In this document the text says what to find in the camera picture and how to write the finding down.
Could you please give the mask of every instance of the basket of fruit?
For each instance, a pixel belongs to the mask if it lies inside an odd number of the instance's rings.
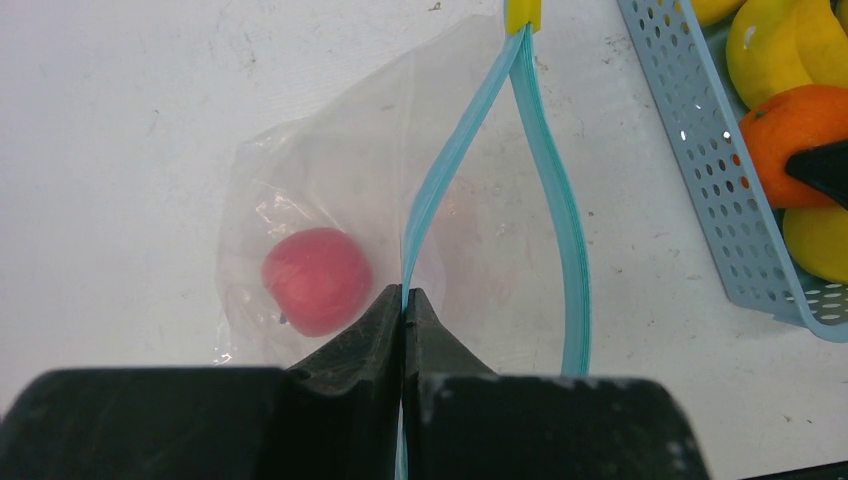
[[[848,0],[619,0],[730,300],[848,342]]]

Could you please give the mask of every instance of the tabletop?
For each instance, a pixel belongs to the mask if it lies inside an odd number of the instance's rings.
[[[0,410],[51,368],[212,364],[239,142],[500,4],[41,3],[0,4]],[[536,38],[589,243],[592,373],[665,385],[715,478],[844,460],[848,350],[727,301],[616,2],[548,2]]]

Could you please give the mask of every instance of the orange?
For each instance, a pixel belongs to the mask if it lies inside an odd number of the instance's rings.
[[[795,153],[848,139],[848,88],[803,85],[779,93],[745,115],[739,130],[772,207],[835,203],[785,168]]]

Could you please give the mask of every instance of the white table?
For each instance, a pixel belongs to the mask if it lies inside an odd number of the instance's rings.
[[[50,368],[210,364],[235,146],[500,1],[41,3],[0,4],[0,409]],[[848,348],[727,302],[615,2],[547,2],[537,46],[593,373],[662,382],[715,478],[848,458]]]

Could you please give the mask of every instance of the plastic basket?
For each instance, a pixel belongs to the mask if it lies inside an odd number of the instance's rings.
[[[739,133],[729,23],[702,31],[688,0],[618,3],[730,301],[848,342],[848,286],[793,264]]]

